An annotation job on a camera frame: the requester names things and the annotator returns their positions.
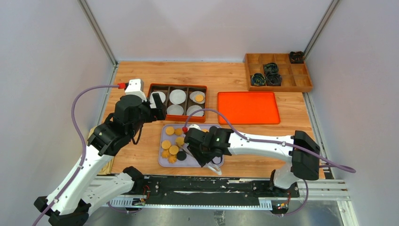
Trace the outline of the metal tongs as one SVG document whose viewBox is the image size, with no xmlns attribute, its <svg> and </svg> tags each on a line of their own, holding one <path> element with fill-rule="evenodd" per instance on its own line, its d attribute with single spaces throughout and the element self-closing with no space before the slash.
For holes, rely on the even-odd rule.
<svg viewBox="0 0 399 226">
<path fill-rule="evenodd" d="M 198 161 L 194 158 L 194 156 L 187 150 L 187 149 L 183 149 L 190 157 L 192 157 L 196 162 L 197 162 L 197 164 L 199 165 L 199 166 L 201 166 L 199 163 L 198 163 Z M 216 173 L 218 176 L 221 176 L 222 175 L 222 170 L 221 170 L 221 168 L 219 167 L 219 166 L 217 166 L 216 164 L 214 164 L 214 163 L 206 163 L 205 165 L 204 165 L 204 167 L 205 168 L 208 168 L 209 170 L 211 170 L 211 171 L 213 171 L 214 173 Z"/>
</svg>

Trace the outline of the orange cookie box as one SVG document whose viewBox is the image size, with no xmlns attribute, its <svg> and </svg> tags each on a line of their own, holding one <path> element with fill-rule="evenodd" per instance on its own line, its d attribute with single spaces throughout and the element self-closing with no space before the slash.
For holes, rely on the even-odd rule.
<svg viewBox="0 0 399 226">
<path fill-rule="evenodd" d="M 205 113 L 199 111 L 207 106 L 206 86 L 152 83 L 148 92 L 151 102 L 155 94 L 159 94 L 166 106 L 167 121 L 185 121 L 189 115 L 192 115 L 189 122 L 206 121 Z"/>
</svg>

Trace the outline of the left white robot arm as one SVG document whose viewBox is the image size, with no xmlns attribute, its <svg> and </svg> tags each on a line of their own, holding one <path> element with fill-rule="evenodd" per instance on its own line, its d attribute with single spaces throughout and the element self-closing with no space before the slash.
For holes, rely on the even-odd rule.
<svg viewBox="0 0 399 226">
<path fill-rule="evenodd" d="M 104 123 L 96 126 L 88 139 L 81 138 L 82 154 L 60 185 L 49 195 L 38 197 L 34 206 L 48 216 L 53 226 L 82 226 L 102 205 L 113 198 L 144 190 L 144 176 L 127 167 L 116 178 L 90 189 L 100 170 L 128 144 L 138 144 L 145 123 L 163 121 L 166 107 L 159 95 L 149 100 L 141 79 L 120 83 L 125 91 Z"/>
</svg>

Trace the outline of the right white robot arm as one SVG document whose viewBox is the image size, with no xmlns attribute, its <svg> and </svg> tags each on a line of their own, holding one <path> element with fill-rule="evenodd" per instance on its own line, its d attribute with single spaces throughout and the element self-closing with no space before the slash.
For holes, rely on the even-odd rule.
<svg viewBox="0 0 399 226">
<path fill-rule="evenodd" d="M 184 143 L 200 166 L 224 155 L 258 155 L 285 162 L 271 174 L 268 184 L 274 196 L 282 196 L 299 179 L 319 179 L 319 145 L 304 131 L 292 136 L 270 137 L 244 134 L 212 126 L 207 132 L 199 126 L 184 127 Z"/>
</svg>

